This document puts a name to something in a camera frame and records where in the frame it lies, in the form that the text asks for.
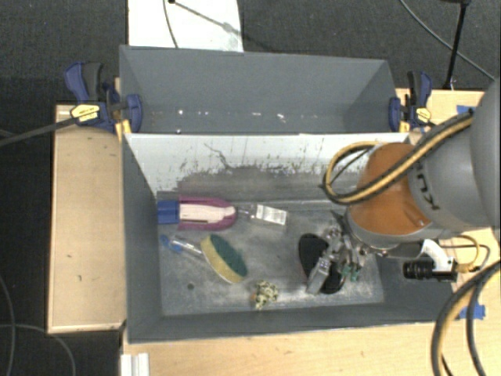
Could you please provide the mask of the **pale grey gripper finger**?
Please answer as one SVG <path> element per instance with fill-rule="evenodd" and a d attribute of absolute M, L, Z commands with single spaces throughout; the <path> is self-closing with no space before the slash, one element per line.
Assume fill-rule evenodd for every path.
<path fill-rule="evenodd" d="M 330 260 L 319 258 L 308 276 L 306 292 L 308 294 L 318 294 L 330 275 Z"/>

